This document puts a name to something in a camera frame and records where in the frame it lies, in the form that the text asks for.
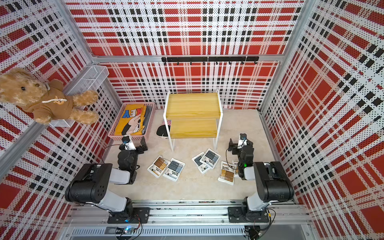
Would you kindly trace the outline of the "brown coffee bag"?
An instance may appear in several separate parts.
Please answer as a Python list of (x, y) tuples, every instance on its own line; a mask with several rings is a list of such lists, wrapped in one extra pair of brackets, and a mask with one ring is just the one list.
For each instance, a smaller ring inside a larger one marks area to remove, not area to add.
[(226, 183), (228, 185), (234, 185), (235, 179), (235, 166), (233, 164), (228, 164), (227, 162), (221, 162), (221, 173), (218, 177), (218, 181)]
[(235, 178), (239, 178), (239, 161), (233, 160), (233, 168), (235, 169)]
[(164, 159), (163, 156), (159, 155), (156, 160), (147, 168), (147, 171), (150, 172), (156, 178), (162, 176), (163, 172), (169, 166), (171, 161)]

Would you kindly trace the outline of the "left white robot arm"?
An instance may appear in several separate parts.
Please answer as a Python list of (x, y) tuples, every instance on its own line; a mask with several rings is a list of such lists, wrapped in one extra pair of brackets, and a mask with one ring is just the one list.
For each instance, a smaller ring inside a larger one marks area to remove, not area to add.
[(110, 190), (109, 184), (132, 185), (137, 177), (138, 156), (148, 150), (145, 137), (136, 147), (131, 136), (122, 137), (119, 146), (118, 168), (113, 164), (85, 164), (71, 181), (65, 191), (68, 202), (97, 206), (111, 215), (134, 215), (132, 200), (121, 197)]

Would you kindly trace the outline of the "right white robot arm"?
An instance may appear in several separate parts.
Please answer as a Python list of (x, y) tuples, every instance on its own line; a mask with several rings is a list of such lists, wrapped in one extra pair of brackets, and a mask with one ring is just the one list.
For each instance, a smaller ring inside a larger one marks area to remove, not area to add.
[(278, 161), (254, 161), (253, 143), (242, 134), (237, 144), (229, 140), (228, 151), (238, 157), (235, 171), (243, 181), (255, 181), (256, 192), (245, 197), (244, 213), (261, 212), (274, 203), (293, 199), (294, 188), (283, 166)]

